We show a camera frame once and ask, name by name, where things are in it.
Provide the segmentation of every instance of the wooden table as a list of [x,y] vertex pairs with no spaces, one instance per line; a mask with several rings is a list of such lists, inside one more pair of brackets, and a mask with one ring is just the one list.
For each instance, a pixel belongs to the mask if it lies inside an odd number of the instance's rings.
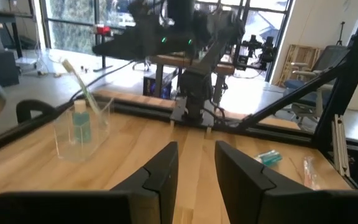
[[[157,64],[157,70],[155,71],[155,90],[154,90],[154,96],[160,97],[162,92],[162,78],[163,78],[163,66],[173,66],[178,67],[180,69],[182,68],[188,68],[190,66],[190,59],[178,57],[178,56],[171,56],[171,55],[158,55],[158,56],[151,56],[149,57],[149,60],[151,63]],[[199,60],[193,60],[192,64],[199,63]],[[214,92],[214,102],[217,102],[218,96],[219,99],[222,94],[222,87],[224,83],[224,79],[226,75],[233,75],[235,71],[234,66],[232,65],[226,65],[223,63],[219,63],[218,66],[215,68],[215,73],[218,74],[218,78],[216,80],[215,84],[215,92]]]
[[[168,105],[144,96],[121,98]],[[85,162],[58,159],[51,124],[0,149],[0,192],[12,190],[108,190],[131,175],[170,141],[179,146],[178,190],[174,223],[229,223],[214,165],[214,142],[223,140],[255,156],[271,149],[283,160],[277,172],[303,182],[303,159],[313,156],[323,189],[349,189],[342,177],[315,149],[187,127],[113,113],[111,135]]]

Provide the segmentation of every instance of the floor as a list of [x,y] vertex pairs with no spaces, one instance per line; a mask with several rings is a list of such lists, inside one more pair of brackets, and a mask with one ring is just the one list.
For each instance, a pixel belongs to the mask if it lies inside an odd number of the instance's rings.
[[[16,104],[26,99],[37,99],[58,106],[67,102],[72,94],[79,90],[79,85],[73,75],[65,72],[60,62],[68,59],[77,71],[80,71],[81,77],[85,83],[93,81],[104,72],[94,73],[92,70],[101,66],[101,59],[92,55],[67,52],[63,50],[46,50],[42,53],[34,54],[28,51],[25,57],[39,58],[39,70],[49,73],[42,77],[37,76],[33,70],[24,69],[24,74],[20,77],[20,84],[5,88],[8,101],[4,111],[0,114],[0,134],[17,125],[15,108]],[[112,71],[123,65],[126,61],[107,59],[107,65],[114,65],[106,71]],[[164,68],[164,72],[170,72],[173,68]],[[282,97],[283,89],[277,86],[269,85],[264,82],[263,76],[247,70],[249,72],[237,73],[233,77],[227,78],[226,82],[229,89],[224,93],[221,106],[233,113],[255,113],[267,105]],[[55,78],[53,73],[61,75]],[[123,91],[128,93],[142,94],[142,80],[144,75],[152,72],[145,72],[143,65],[136,66],[132,70],[132,65],[127,66],[119,72],[112,73],[92,87],[95,89],[108,89],[114,91]],[[278,111],[277,118],[291,120],[292,114],[285,111]],[[316,124],[305,120],[301,126],[302,129],[313,131]],[[345,114],[346,136],[352,139],[358,139],[358,112],[347,111]]]

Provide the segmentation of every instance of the black cable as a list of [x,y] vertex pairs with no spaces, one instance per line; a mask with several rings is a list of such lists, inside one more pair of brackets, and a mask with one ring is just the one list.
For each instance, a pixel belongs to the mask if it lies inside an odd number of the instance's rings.
[[[99,81],[100,79],[102,79],[102,78],[104,78],[104,77],[106,77],[106,76],[108,76],[108,75],[110,75],[110,74],[112,74],[112,73],[114,73],[114,72],[116,72],[116,71],[118,71],[118,70],[121,70],[121,69],[125,68],[126,66],[130,65],[132,62],[134,62],[134,60],[131,60],[131,61],[128,62],[127,64],[125,64],[125,65],[123,65],[123,66],[121,66],[121,67],[119,67],[119,68],[116,68],[115,70],[113,70],[113,71],[111,71],[111,72],[108,72],[108,73],[106,73],[106,74],[103,74],[103,75],[99,76],[97,79],[95,79],[95,80],[93,80],[92,82],[88,83],[88,84],[86,85],[86,87],[89,88],[91,85],[95,84],[95,83],[96,83],[97,81]],[[74,98],[75,98],[79,93],[81,93],[81,92],[82,92],[82,90],[78,90],[76,93],[74,93],[74,95],[70,98],[70,101],[73,101]]]

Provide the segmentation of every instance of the metal bracket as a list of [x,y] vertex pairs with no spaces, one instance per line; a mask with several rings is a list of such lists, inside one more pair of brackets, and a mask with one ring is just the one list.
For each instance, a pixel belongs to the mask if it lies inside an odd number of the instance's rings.
[[334,166],[341,176],[350,177],[345,127],[342,116],[335,114],[332,121]]

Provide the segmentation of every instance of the office chair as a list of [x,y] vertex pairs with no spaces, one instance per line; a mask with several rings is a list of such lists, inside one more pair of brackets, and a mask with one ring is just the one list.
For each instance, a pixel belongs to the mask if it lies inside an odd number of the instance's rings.
[[[311,69],[307,68],[307,63],[291,63],[293,67],[297,68],[297,70],[293,71],[293,74],[296,75],[296,79],[284,82],[286,90],[283,95],[286,96],[292,93],[297,88],[302,87],[307,80],[317,77],[322,70],[330,67],[339,58],[342,58],[341,56],[347,52],[346,49],[346,46],[327,46]],[[329,100],[334,83],[335,80],[321,86],[315,92],[309,93],[298,101],[293,102],[290,108],[284,108],[282,110],[294,113],[293,118],[299,119],[299,125],[302,125],[304,118],[309,118],[318,123],[318,118],[323,113],[324,107]]]

